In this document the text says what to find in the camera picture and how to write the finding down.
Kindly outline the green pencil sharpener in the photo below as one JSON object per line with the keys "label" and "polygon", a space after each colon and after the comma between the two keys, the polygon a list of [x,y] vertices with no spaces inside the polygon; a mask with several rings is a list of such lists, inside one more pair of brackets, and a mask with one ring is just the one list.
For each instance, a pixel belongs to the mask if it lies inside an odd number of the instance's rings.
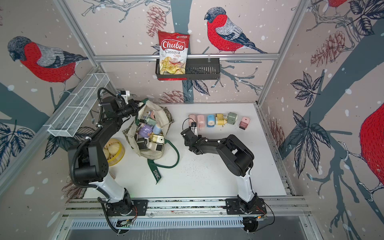
{"label": "green pencil sharpener", "polygon": [[238,119],[238,115],[233,112],[229,112],[227,114],[227,123],[230,125],[234,125]]}

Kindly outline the cream green-handled tote bag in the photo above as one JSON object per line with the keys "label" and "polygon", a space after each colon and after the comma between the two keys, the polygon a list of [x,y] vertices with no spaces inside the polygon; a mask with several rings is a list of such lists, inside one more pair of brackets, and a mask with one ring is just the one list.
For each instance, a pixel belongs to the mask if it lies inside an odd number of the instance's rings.
{"label": "cream green-handled tote bag", "polygon": [[[148,166],[158,183],[162,178],[159,169],[172,169],[180,161],[178,149],[167,139],[174,119],[168,108],[156,105],[148,99],[139,102],[139,107],[141,109],[135,115],[133,123],[123,130],[123,134],[134,152],[147,159]],[[163,157],[166,145],[170,145],[177,155],[176,162],[170,166],[155,162]]]}

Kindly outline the pink square pencil sharpener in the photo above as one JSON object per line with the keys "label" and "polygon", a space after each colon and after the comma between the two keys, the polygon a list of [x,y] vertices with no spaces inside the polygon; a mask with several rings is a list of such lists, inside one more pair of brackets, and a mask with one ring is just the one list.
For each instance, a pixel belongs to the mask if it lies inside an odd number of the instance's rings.
{"label": "pink square pencil sharpener", "polygon": [[248,118],[248,117],[243,117],[243,118],[241,119],[240,124],[239,124],[239,128],[242,129],[242,130],[246,130],[247,127],[248,127],[249,124],[250,124],[250,121],[251,121],[250,118]]}

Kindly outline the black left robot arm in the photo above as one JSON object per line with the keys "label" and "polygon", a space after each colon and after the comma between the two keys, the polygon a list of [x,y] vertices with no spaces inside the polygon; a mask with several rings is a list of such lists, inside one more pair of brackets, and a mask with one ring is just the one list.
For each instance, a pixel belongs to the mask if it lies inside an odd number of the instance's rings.
{"label": "black left robot arm", "polygon": [[70,177],[75,186],[93,188],[104,195],[104,200],[98,199],[104,209],[129,214],[134,203],[129,192],[109,174],[103,149],[126,120],[138,115],[144,104],[133,99],[126,101],[106,88],[99,88],[97,97],[101,107],[97,129],[68,150]]}

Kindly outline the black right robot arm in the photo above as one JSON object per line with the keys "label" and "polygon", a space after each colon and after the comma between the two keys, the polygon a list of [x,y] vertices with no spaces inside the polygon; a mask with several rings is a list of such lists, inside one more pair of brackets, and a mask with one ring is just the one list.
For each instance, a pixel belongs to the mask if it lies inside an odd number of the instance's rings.
{"label": "black right robot arm", "polygon": [[235,135],[210,140],[201,135],[195,135],[191,127],[184,129],[181,135],[190,152],[196,155],[214,154],[220,156],[228,170],[236,176],[238,205],[230,205],[227,207],[228,209],[247,215],[264,215],[266,213],[263,200],[254,192],[252,186],[250,172],[254,166],[254,154]]}

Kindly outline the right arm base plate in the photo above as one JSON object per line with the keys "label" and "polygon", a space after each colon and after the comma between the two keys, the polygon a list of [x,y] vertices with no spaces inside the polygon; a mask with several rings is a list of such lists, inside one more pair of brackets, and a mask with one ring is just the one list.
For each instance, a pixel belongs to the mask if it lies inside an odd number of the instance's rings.
{"label": "right arm base plate", "polygon": [[267,213],[264,200],[253,197],[250,202],[242,200],[240,197],[226,199],[223,209],[228,215],[265,215]]}

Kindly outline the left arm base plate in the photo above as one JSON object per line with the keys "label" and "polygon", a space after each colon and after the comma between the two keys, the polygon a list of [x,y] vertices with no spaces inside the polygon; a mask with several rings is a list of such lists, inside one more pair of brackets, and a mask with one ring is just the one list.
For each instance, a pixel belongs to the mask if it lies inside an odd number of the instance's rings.
{"label": "left arm base plate", "polygon": [[117,203],[107,204],[107,215],[109,217],[123,217],[123,216],[145,216],[148,208],[148,200],[132,200],[130,204],[124,201]]}

